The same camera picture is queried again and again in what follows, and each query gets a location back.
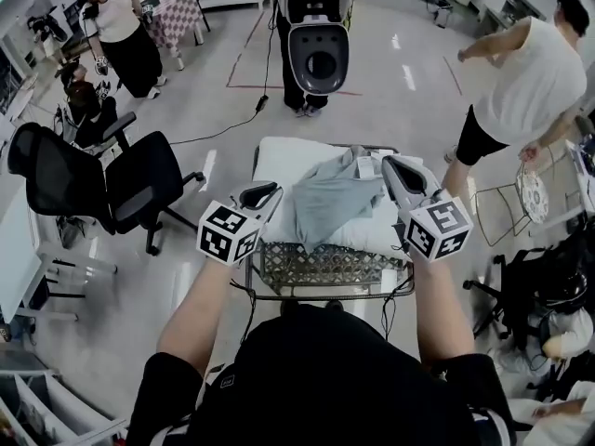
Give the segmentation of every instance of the white table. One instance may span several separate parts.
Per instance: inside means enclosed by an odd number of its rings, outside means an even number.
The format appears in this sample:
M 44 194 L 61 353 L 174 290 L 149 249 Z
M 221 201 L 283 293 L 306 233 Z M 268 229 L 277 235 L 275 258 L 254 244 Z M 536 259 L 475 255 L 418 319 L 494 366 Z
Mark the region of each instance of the white table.
M 535 236 L 542 231 L 549 230 L 551 227 L 573 219 L 583 212 L 587 213 L 587 217 L 595 216 L 595 177 L 588 173 L 579 147 L 569 140 L 566 140 L 565 143 L 566 154 L 570 157 L 576 174 L 578 192 L 580 193 L 580 205 L 572 208 L 563 215 L 554 217 L 551 221 L 543 225 L 539 225 L 534 230 L 530 230 L 530 236 Z
M 39 282 L 55 260 L 76 267 L 116 272 L 116 266 L 78 255 L 61 245 L 43 239 L 37 215 L 27 203 L 26 186 L 17 191 L 0 222 L 0 309 L 6 323 L 15 315 L 76 321 L 76 314 L 20 308 L 33 297 Z

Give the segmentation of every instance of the black shirt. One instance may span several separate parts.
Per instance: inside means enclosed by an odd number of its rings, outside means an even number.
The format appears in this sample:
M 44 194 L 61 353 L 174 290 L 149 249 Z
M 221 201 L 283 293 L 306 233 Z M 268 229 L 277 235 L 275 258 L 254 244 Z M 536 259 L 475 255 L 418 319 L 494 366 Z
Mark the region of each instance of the black shirt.
M 185 435 L 165 444 L 322 435 L 355 442 L 360 432 L 393 444 L 479 444 L 468 405 L 490 408 L 512 425 L 489 357 L 468 355 L 437 368 L 441 374 L 427 372 L 349 313 L 299 306 L 250 334 L 198 409 L 198 372 L 165 353 L 151 357 L 126 443 L 149 445 L 190 414 Z

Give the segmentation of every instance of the black mesh chair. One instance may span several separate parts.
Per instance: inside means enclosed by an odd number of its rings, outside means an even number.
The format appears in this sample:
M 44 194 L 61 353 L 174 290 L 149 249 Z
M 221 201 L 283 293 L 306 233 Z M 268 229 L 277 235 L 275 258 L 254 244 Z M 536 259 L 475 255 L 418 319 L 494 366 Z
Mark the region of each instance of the black mesh chair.
M 141 225 L 148 231 L 146 251 L 159 254 L 153 235 L 160 230 L 159 214 L 198 227 L 168 206 L 200 172 L 182 178 L 178 161 L 161 132 L 153 132 L 132 147 L 124 129 L 137 119 L 128 113 L 103 134 L 116 138 L 123 153 L 105 170 L 96 157 L 76 149 L 47 127 L 22 125 L 8 150 L 8 170 L 27 179 L 27 201 L 35 213 L 50 216 L 91 216 L 110 234 L 128 233 Z

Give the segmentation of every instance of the light blue towel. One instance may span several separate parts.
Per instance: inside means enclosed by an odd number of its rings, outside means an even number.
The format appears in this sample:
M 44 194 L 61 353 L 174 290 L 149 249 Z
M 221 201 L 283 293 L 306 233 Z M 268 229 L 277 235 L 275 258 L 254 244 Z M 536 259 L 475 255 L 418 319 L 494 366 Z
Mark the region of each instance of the light blue towel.
M 316 165 L 293 187 L 296 235 L 308 253 L 352 218 L 371 217 L 383 196 L 382 177 L 361 179 L 357 158 L 369 155 L 361 146 Z M 380 162 L 373 158 L 375 173 Z

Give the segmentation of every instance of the black shorts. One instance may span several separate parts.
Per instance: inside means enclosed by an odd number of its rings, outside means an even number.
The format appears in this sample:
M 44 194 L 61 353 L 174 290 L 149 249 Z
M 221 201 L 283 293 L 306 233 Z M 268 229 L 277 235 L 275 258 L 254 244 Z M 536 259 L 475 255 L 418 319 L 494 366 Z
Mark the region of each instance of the black shorts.
M 475 119 L 473 106 L 469 106 L 467 120 L 456 148 L 456 158 L 465 165 L 475 165 L 482 157 L 506 149 L 508 145 L 486 134 Z

